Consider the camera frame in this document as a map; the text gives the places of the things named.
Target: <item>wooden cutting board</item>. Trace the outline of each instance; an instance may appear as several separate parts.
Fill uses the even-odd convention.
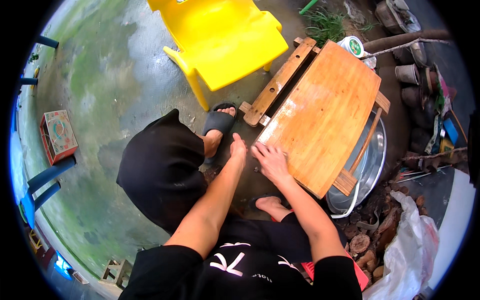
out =
[[[288,171],[323,197],[350,156],[372,110],[380,77],[328,41],[257,141],[288,153]]]

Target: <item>black pants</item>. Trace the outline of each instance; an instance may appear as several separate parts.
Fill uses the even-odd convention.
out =
[[[117,184],[149,220],[171,235],[206,192],[206,182],[198,171],[204,158],[203,140],[180,123],[179,111],[174,109],[130,140],[123,151]],[[345,245],[347,238],[340,229],[339,235]],[[249,242],[291,263],[312,261],[308,237],[294,213],[281,222],[228,216],[218,244],[226,241]]]

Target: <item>wet floor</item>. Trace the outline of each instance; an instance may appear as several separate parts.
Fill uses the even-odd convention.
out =
[[[201,82],[210,105],[220,101],[240,105],[256,99],[293,52],[293,39],[305,37],[307,22],[298,8],[306,2],[255,1],[281,22],[289,49],[273,62],[270,72],[260,69],[216,92]],[[334,7],[342,8],[342,1],[336,2]],[[373,18],[368,8],[363,11]],[[36,220],[54,247],[61,249],[76,269],[89,273],[86,276],[94,284],[109,259],[133,262],[138,249],[161,245],[168,238],[115,183],[125,145],[173,108],[179,109],[184,124],[200,132],[206,112],[181,70],[163,52],[163,46],[177,47],[159,12],[151,12],[145,0],[67,0],[44,35],[58,40],[60,46],[56,50],[45,46],[36,49],[40,59],[25,71],[29,77],[40,67],[38,86],[24,86],[20,99],[19,132],[26,148],[28,177],[48,167],[38,130],[43,112],[68,111],[79,149],[75,153],[77,166],[58,178],[61,190],[37,211]],[[377,27],[367,35],[376,39],[385,33]],[[385,177],[407,149],[409,128],[392,56],[380,57],[379,66],[380,90],[392,103],[390,115],[383,118],[388,139]],[[248,126],[242,117],[239,112],[233,131],[251,144],[262,128]],[[217,163],[222,165],[227,158],[228,147]],[[263,175],[253,171],[255,166],[250,157],[235,193],[233,205],[240,211],[252,196],[275,190]],[[249,218],[267,218],[248,209],[243,212]]]

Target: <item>hand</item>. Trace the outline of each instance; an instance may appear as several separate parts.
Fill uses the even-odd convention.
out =
[[[234,156],[240,156],[245,160],[247,156],[248,148],[247,144],[245,143],[244,140],[241,139],[240,135],[238,133],[233,134],[233,142],[230,145],[230,155],[232,157]]]
[[[252,146],[252,155],[262,165],[260,172],[264,174],[274,185],[278,186],[292,176],[288,173],[287,160],[279,147],[265,146],[257,142]]]

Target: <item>blue stool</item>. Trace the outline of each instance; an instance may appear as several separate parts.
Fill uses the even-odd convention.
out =
[[[70,169],[75,165],[75,158],[69,156],[62,159],[55,165],[49,167],[45,171],[36,175],[28,181],[28,191],[25,194],[25,197],[20,200],[19,208],[22,218],[26,219],[26,223],[30,228],[35,226],[35,211],[39,209],[46,200],[48,200],[53,194],[60,190],[60,184],[55,182],[51,187],[49,187],[45,192],[38,196],[35,200],[33,199],[33,193],[35,193],[39,188],[44,186],[50,180],[54,179],[61,173]]]

